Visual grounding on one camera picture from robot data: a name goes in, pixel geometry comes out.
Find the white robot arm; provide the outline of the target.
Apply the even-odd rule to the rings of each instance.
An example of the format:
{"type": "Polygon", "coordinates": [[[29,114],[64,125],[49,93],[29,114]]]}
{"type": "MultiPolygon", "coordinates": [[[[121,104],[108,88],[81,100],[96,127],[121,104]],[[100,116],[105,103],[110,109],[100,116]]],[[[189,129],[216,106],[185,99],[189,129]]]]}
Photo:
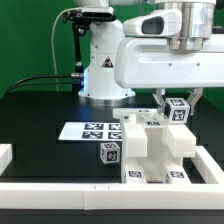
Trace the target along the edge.
{"type": "Polygon", "coordinates": [[[213,26],[224,0],[73,0],[90,19],[85,98],[103,102],[154,89],[189,88],[194,106],[206,87],[224,87],[224,34],[213,26]]]}

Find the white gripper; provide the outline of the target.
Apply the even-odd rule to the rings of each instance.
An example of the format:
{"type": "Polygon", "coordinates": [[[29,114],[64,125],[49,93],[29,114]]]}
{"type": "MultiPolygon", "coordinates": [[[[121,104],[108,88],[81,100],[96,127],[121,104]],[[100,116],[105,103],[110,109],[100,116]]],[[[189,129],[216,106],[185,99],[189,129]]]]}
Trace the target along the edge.
{"type": "Polygon", "coordinates": [[[177,9],[155,10],[123,24],[126,38],[118,47],[115,81],[123,88],[156,88],[153,97],[161,115],[163,88],[193,88],[187,99],[193,115],[201,87],[224,87],[224,34],[212,35],[198,51],[173,50],[169,43],[181,25],[177,9]]]}

